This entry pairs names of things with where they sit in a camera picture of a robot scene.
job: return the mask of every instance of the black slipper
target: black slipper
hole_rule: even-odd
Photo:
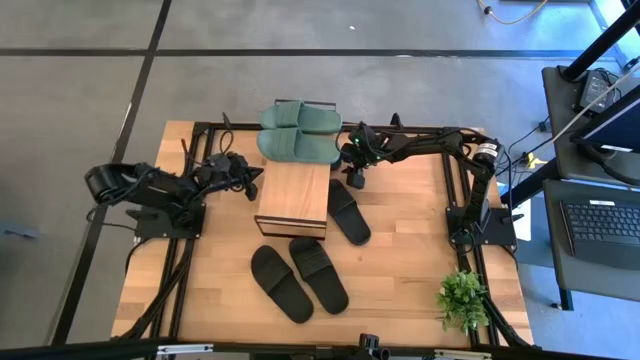
[[[349,297],[322,246],[315,239],[299,237],[291,240],[289,252],[302,280],[311,286],[325,310],[330,314],[343,312]]]
[[[258,285],[282,311],[298,324],[309,320],[313,304],[293,275],[293,270],[270,246],[261,246],[251,258]]]
[[[371,230],[364,221],[358,204],[340,180],[329,181],[329,215],[354,245],[364,245],[371,237]]]

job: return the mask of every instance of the slide sandal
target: slide sandal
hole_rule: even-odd
[[[330,314],[343,312],[349,297],[322,245],[315,239],[299,237],[291,240],[289,252],[302,280],[311,286],[325,310]]]
[[[369,241],[371,230],[358,210],[358,204],[340,180],[329,181],[327,210],[352,244],[364,245]]]
[[[260,131],[258,148],[273,161],[331,164],[340,158],[335,139],[303,134],[297,128]]]
[[[309,320],[313,304],[293,275],[293,270],[270,246],[263,245],[251,258],[251,273],[271,300],[298,324]]]
[[[322,110],[302,101],[274,105],[260,115],[263,129],[297,127],[309,134],[334,134],[342,127],[342,116],[333,110]]]

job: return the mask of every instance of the wooden table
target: wooden table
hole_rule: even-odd
[[[157,166],[182,172],[180,139],[189,141],[193,124],[167,123]],[[264,164],[256,146],[257,132],[235,131],[234,135],[232,151],[244,155],[250,165]],[[214,149],[218,149],[219,136],[216,134]],[[453,171],[457,181],[457,166]],[[344,182],[346,175],[333,172],[332,177]],[[349,295],[349,307],[340,315],[328,314],[296,272],[315,307],[313,317],[302,325],[282,313],[250,271],[251,256],[263,244],[274,247],[295,269],[288,252],[289,240],[261,235],[253,219],[258,200],[249,202],[243,193],[234,192],[208,195],[203,236],[195,245],[179,338],[214,343],[337,346],[357,345],[360,333],[370,333],[379,336],[385,346],[468,347],[468,338],[459,331],[442,330],[436,304],[440,281],[457,267],[455,253],[447,244],[444,210],[448,200],[441,156],[415,156],[395,164],[383,162],[366,170],[366,178],[365,189],[349,191],[371,228],[371,240],[362,247],[352,245],[328,217],[323,243]],[[263,176],[256,181],[258,187],[262,181]],[[459,181],[456,186],[462,203]],[[490,199],[492,205],[500,206],[495,180]],[[166,240],[153,240],[132,257],[113,335],[128,330],[155,296],[166,249]],[[532,343],[513,259],[500,247],[483,249],[494,302],[518,334]],[[172,305],[170,298],[161,334],[168,331]],[[480,334],[486,340],[486,331]]]

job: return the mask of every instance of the artificial plant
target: artificial plant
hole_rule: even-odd
[[[482,305],[482,297],[487,289],[478,281],[478,274],[460,271],[445,276],[441,285],[437,298],[438,306],[444,312],[442,328],[445,331],[448,327],[457,327],[468,334],[469,330],[476,330],[478,324],[489,325]]]

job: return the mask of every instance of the white cable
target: white cable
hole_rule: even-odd
[[[496,14],[493,13],[493,10],[491,10],[491,7],[487,6],[483,0],[478,0],[478,4],[480,4],[480,6],[482,6],[482,10],[486,10],[487,8],[489,8],[489,12],[488,14],[491,15],[494,19],[496,19],[497,22],[504,24],[504,25],[513,25],[513,24],[517,24],[522,20],[525,20],[527,18],[529,18],[531,15],[535,14],[538,12],[538,10],[540,10],[544,4],[546,4],[549,0],[542,0],[542,2],[536,6],[535,9],[533,9],[530,13],[528,13],[527,15],[521,17],[518,20],[514,20],[514,21],[504,21],[502,19],[500,19],[498,16],[496,16]]]
[[[575,123],[576,121],[578,121],[578,119],[580,119],[580,117],[582,117],[582,115],[584,115],[585,112],[587,112],[587,110],[589,110],[593,105],[597,104],[603,97],[607,96],[608,93],[610,93],[611,91],[613,91],[613,89],[616,89],[620,84],[622,84],[625,80],[627,80],[634,72],[636,72],[638,69],[640,69],[640,63],[636,64],[636,66],[634,66],[633,68],[631,68],[631,71],[629,71],[625,76],[621,77],[620,79],[618,79],[618,81],[616,81],[613,85],[609,86],[607,88],[607,90],[605,90],[605,92],[603,92],[602,94],[600,94],[600,96],[598,96],[595,100],[593,100],[591,103],[589,103],[589,105],[587,105],[584,109],[582,109],[582,111],[580,111],[578,113],[578,115],[576,115],[571,121],[569,121],[569,123],[567,124],[567,126],[565,126],[564,128],[562,128],[562,130],[560,130],[558,132],[558,135],[554,136],[551,141],[549,141],[547,144],[545,144],[544,146],[542,146],[538,151],[543,151],[544,149],[548,148],[551,144],[553,144],[554,142],[556,142],[560,136],[562,136],[570,127],[571,125],[573,125],[573,123]]]

